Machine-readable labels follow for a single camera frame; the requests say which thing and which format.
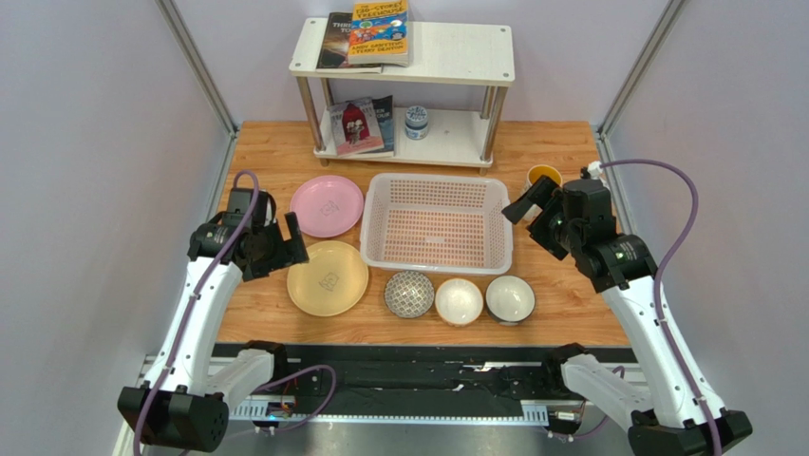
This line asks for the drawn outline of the brown patterned ceramic bowl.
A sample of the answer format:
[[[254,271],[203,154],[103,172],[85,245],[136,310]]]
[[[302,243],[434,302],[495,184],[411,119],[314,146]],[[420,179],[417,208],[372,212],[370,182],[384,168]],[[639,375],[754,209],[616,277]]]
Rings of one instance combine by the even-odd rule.
[[[435,288],[424,274],[401,271],[387,282],[384,301],[400,318],[412,319],[426,314],[433,306]]]

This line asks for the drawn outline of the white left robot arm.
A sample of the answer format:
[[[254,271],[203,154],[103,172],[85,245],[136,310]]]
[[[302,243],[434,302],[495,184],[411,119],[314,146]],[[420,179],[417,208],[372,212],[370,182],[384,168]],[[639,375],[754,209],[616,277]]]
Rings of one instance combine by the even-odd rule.
[[[216,450],[231,409],[289,373],[285,346],[267,341],[247,343],[229,365],[209,372],[235,288],[309,259],[296,214],[286,214],[291,236],[283,238],[275,213],[268,192],[233,188],[226,209],[191,235],[169,332],[141,385],[123,388],[118,398],[118,411],[134,432],[134,454],[146,446]]]

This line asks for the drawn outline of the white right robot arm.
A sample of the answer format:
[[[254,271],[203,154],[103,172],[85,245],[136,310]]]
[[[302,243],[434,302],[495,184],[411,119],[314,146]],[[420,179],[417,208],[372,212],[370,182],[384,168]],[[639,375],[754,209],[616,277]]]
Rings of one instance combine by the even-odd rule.
[[[722,455],[751,436],[747,415],[725,406],[690,354],[646,243],[619,232],[608,187],[542,177],[502,214],[517,223],[533,207],[539,213],[527,227],[530,238],[557,259],[573,258],[618,318],[647,383],[638,389],[568,344],[548,359],[560,387],[624,429],[635,455]]]

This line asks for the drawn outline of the white bowl with orange rim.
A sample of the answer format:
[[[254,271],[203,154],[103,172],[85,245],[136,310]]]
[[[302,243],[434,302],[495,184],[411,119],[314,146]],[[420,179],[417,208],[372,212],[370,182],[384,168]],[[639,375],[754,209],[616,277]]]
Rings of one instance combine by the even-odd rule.
[[[484,300],[476,284],[463,278],[451,278],[438,288],[435,307],[444,323],[464,327],[480,317]]]

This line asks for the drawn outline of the white bowl with dark exterior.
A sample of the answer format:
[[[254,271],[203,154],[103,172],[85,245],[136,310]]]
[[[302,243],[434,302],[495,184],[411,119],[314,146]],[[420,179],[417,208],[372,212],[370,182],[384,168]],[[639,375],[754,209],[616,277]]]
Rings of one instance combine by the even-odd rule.
[[[536,308],[533,288],[522,278],[503,275],[495,278],[485,293],[486,311],[502,326],[517,326]]]

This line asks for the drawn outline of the yellow plastic plate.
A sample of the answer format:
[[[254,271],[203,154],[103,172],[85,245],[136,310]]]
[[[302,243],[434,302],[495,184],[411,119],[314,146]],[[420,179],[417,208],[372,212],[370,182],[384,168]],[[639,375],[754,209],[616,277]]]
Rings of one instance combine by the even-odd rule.
[[[367,264],[348,243],[327,240],[307,248],[309,261],[289,269],[287,290],[302,312],[318,317],[343,314],[366,292]]]

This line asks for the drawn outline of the pink plastic plate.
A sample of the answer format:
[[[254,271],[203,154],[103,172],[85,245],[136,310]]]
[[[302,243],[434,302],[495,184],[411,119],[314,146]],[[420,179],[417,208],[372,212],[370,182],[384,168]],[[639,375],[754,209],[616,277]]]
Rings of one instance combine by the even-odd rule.
[[[352,180],[326,175],[303,183],[290,209],[300,230],[314,238],[335,238],[355,226],[363,215],[365,197]]]

